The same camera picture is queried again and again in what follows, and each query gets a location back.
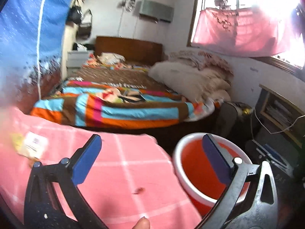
black bag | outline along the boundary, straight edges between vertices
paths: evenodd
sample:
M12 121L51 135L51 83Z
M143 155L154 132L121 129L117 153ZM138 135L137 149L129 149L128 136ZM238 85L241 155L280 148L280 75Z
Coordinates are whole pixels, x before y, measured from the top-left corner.
M81 18L83 13L81 12L81 7L74 5L68 14L67 22L73 22L77 25L81 24Z
M82 17L82 21L84 20L85 16L87 14L90 14L91 16L91 20L90 22L87 22L87 23L81 23L78 27L78 31L77 31L77 34L76 34L76 37L78 39L81 39L81 40L86 40L88 39L90 36L91 36L91 30L92 30L92 19L93 19L93 16L92 16L92 13L91 13L91 10L88 9L84 14L83 14L83 17Z

orange bucket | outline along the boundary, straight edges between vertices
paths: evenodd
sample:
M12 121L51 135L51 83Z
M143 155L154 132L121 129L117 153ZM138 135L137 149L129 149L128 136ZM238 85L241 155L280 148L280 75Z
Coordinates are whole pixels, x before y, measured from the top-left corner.
M202 216L215 205L225 189L220 183L202 148L202 137L206 133L193 133L183 137L177 144L173 165L176 175L190 200ZM219 145L228 150L232 157L240 157L251 164L249 157L235 144L213 135ZM245 199L249 183L245 183L237 203Z

window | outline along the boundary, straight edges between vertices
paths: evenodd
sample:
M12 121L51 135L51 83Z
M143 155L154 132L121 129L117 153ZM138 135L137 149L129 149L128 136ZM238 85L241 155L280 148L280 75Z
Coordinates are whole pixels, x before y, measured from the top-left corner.
M260 9L264 10L270 16L282 16L284 13L291 13L298 4L299 0L228 0L227 7L228 9L236 10L238 8L259 6ZM192 45L200 11L208 7L217 8L214 0L195 0L188 46ZM305 63L305 49L302 34L293 43L290 51L277 54L276 56L255 59L273 65L280 65L281 68L285 68L290 72L301 69Z

window frame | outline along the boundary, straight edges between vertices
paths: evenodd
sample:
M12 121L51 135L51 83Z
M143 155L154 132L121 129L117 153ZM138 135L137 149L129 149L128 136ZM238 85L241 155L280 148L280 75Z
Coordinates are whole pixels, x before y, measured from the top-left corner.
M193 34L193 30L194 30L194 23L195 23L195 17L196 17L196 12L197 12L197 4L198 4L198 0L194 0L194 6L193 6L193 15L192 15L192 20L191 20L191 27L190 27L190 31L189 31L189 37L188 37L188 42L187 42L187 47L193 47L193 48L199 48L196 46L192 46L191 43L191 39L192 39L192 34ZM294 65L290 65L288 63L286 63L285 61L282 61L280 59L277 59L275 57L272 56L266 56L266 57L255 57L255 58L251 58L251 59L255 59L257 61L275 66L277 68L280 68L284 71L287 71L288 73L292 74L292 75L297 75L299 76L299 74L301 72L305 72L305 65L303 69L300 69Z

screw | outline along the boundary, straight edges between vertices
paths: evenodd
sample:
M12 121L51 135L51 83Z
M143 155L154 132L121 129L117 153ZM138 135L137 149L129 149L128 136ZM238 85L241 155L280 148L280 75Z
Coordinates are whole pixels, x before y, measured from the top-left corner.
M240 157L236 157L234 158L235 163L237 164L241 164L242 163L242 159Z
M63 158L60 162L61 162L62 164L67 164L67 163L69 163L69 160L70 160L70 159L68 159L67 157L65 157L65 158Z
M33 164L33 167L39 167L40 166L40 162L35 162L34 164Z

